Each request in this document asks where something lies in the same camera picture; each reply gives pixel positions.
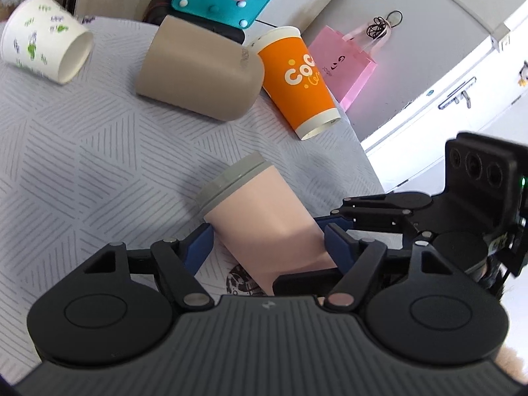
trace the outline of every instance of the pink tumbler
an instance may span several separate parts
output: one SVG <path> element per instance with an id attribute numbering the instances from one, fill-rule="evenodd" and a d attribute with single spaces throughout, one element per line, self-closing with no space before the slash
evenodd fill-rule
<path id="1" fill-rule="evenodd" d="M 225 170 L 196 201 L 205 221 L 268 295 L 280 275 L 335 267 L 323 231 L 258 152 Z"/>

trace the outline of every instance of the pink gift bag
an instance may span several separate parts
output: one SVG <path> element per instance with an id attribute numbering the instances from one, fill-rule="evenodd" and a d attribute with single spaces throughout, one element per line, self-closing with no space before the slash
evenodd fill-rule
<path id="1" fill-rule="evenodd" d="M 372 57 L 389 40 L 392 32 L 387 22 L 386 34 L 360 47 L 354 38 L 368 26 L 362 25 L 346 35 L 325 26 L 309 47 L 326 86 L 345 111 L 374 72 L 377 64 Z"/>

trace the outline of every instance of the orange paper cup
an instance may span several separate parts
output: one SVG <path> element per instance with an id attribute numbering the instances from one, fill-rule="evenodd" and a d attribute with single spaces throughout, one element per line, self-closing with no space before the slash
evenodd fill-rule
<path id="1" fill-rule="evenodd" d="M 301 140 L 341 118 L 297 28 L 275 28 L 248 47 L 264 62 L 264 89 Z"/>

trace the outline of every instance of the paper cup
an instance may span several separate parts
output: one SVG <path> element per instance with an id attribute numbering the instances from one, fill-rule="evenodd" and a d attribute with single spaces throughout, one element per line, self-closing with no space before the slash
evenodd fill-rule
<path id="1" fill-rule="evenodd" d="M 93 34 L 54 0 L 25 0 L 12 13 L 0 57 L 54 82 L 68 83 L 93 47 Z"/>
<path id="2" fill-rule="evenodd" d="M 297 28 L 275 28 L 248 47 L 264 62 L 264 89 L 301 140 L 341 118 Z"/>

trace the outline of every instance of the gray tablecloth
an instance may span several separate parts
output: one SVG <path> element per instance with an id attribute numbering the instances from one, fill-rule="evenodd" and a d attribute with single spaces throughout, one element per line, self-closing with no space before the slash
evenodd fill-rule
<path id="1" fill-rule="evenodd" d="M 39 361 L 25 319 L 41 294 L 108 242 L 186 236 L 200 188 L 245 155 L 271 160 L 314 216 L 381 192 L 346 117 L 300 141 L 265 94 L 231 123 L 137 97 L 157 27 L 87 25 L 96 45 L 65 86 L 0 63 L 0 373 L 12 382 Z M 236 264 L 217 243 L 197 278 L 221 295 Z"/>

